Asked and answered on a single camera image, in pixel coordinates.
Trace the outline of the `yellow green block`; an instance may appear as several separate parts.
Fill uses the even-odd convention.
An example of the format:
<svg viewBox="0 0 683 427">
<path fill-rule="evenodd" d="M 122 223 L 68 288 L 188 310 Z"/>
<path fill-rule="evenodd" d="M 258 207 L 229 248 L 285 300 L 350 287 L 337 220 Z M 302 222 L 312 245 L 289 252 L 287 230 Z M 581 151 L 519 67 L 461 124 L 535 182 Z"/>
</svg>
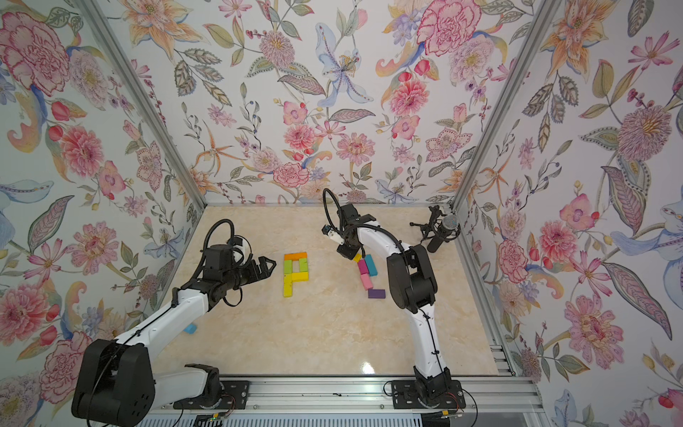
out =
<svg viewBox="0 0 683 427">
<path fill-rule="evenodd" d="M 283 296 L 285 298 L 293 296 L 293 279 L 291 275 L 284 275 L 283 277 Z"/>
</svg>

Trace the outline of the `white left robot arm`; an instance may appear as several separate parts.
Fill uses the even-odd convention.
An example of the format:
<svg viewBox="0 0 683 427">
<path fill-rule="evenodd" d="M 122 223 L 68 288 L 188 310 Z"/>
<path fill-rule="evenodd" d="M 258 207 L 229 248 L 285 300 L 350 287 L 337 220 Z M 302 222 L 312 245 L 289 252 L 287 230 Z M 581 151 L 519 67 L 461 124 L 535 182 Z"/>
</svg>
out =
<svg viewBox="0 0 683 427">
<path fill-rule="evenodd" d="M 226 302 L 229 291 L 268 279 L 276 266 L 265 256 L 244 256 L 231 244 L 203 249 L 197 270 L 174 288 L 168 304 L 118 338 L 88 345 L 71 404 L 73 416 L 87 423 L 135 426 L 152 409 L 176 402 L 216 407 L 224 395 L 218 368 L 188 364 L 156 374 L 152 363 L 176 336 Z"/>
</svg>

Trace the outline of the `orange long block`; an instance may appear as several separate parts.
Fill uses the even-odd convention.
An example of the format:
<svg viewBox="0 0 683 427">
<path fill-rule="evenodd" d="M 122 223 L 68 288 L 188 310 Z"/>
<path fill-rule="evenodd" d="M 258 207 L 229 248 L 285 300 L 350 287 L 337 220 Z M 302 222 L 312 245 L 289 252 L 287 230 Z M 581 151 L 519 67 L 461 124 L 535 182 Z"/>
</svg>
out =
<svg viewBox="0 0 683 427">
<path fill-rule="evenodd" d="M 300 259 L 307 259 L 308 254 L 306 252 L 295 253 L 295 254 L 285 254 L 284 260 L 287 261 L 298 261 Z"/>
</svg>

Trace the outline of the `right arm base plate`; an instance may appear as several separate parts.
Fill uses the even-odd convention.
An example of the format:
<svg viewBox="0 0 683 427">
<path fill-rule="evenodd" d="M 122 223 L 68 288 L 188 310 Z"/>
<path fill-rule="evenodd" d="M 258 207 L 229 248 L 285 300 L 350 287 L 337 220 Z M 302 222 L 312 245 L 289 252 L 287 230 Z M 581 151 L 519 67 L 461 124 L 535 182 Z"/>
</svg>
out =
<svg viewBox="0 0 683 427">
<path fill-rule="evenodd" d="M 384 388 L 394 409 L 464 410 L 467 407 L 459 381 L 438 385 L 435 391 L 416 380 L 392 380 Z"/>
</svg>

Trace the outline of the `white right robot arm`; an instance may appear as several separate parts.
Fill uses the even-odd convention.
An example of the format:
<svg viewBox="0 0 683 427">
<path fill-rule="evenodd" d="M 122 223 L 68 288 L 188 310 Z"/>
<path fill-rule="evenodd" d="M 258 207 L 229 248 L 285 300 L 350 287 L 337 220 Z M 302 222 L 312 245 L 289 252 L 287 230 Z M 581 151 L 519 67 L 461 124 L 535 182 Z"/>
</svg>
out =
<svg viewBox="0 0 683 427">
<path fill-rule="evenodd" d="M 336 213 L 339 224 L 329 220 L 322 232 L 338 244 L 339 254 L 352 260 L 368 247 L 386 261 L 391 298 L 407 314 L 414 340 L 414 386 L 419 402 L 436 407 L 450 393 L 452 377 L 439 348 L 435 322 L 438 284 L 426 248 L 407 245 L 380 226 L 373 215 L 361 215 L 352 204 L 338 207 Z"/>
</svg>

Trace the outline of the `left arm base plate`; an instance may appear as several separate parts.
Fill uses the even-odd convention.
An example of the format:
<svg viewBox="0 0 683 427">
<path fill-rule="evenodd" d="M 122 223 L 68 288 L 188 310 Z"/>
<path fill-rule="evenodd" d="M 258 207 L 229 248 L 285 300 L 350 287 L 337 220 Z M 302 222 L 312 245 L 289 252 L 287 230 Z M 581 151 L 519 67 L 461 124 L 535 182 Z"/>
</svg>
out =
<svg viewBox="0 0 683 427">
<path fill-rule="evenodd" d="M 174 403 L 176 409 L 235 410 L 245 409 L 251 383 L 249 381 L 221 380 L 216 391 L 207 396 Z"/>
</svg>

